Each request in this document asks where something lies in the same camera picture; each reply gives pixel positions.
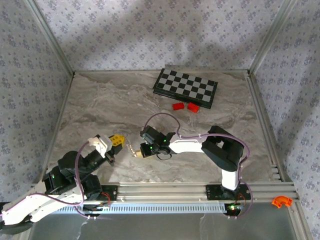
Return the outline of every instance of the floral wallpaper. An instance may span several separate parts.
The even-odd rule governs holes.
[[[256,79],[311,233],[320,240],[320,3],[300,0]]]
[[[43,168],[66,94],[64,71],[23,1],[0,3],[0,202]]]
[[[283,0],[36,0],[73,70],[248,69]]]

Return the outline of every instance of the red cube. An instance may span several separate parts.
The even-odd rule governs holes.
[[[190,102],[188,104],[188,107],[187,107],[190,111],[194,112],[194,113],[197,113],[199,111],[199,106],[193,104],[192,102]]]
[[[173,107],[173,110],[175,111],[179,109],[184,109],[185,105],[183,102],[179,102],[179,103],[172,104],[172,107]]]

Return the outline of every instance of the black and white checkered board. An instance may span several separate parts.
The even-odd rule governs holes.
[[[163,68],[153,93],[210,109],[217,85],[215,81]]]

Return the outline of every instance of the white robotic arm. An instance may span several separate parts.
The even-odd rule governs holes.
[[[218,126],[213,126],[209,133],[232,136]],[[239,186],[238,164],[244,149],[241,143],[228,137],[214,136],[181,139],[181,136],[175,133],[164,135],[150,126],[146,126],[140,136],[145,140],[145,143],[140,145],[143,157],[159,154],[172,156],[184,152],[205,153],[221,168],[221,185],[224,188],[236,191]]]
[[[97,135],[86,142],[85,145],[95,148],[86,157],[80,155],[81,150],[79,153],[67,152],[58,160],[58,166],[48,172],[36,186],[15,201],[2,205],[1,233],[23,232],[48,214],[68,205],[80,206],[86,199],[109,201],[108,197],[101,195],[102,186],[98,177],[91,173],[106,161],[113,165],[114,155],[122,149],[124,139],[120,135]]]

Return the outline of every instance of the black mounting plate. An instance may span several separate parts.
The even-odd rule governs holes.
[[[110,201],[116,201],[117,200],[117,195],[118,195],[118,186],[117,185],[102,185],[102,192],[109,194],[110,196]],[[96,200],[100,201],[105,201],[108,200],[106,196],[103,194],[100,194]]]
[[[239,194],[245,197],[245,200],[251,200],[251,195],[248,187],[245,184],[240,184],[234,194],[230,194],[222,189],[220,184],[208,184],[205,186],[206,198],[208,201],[217,200],[232,200],[235,201]]]

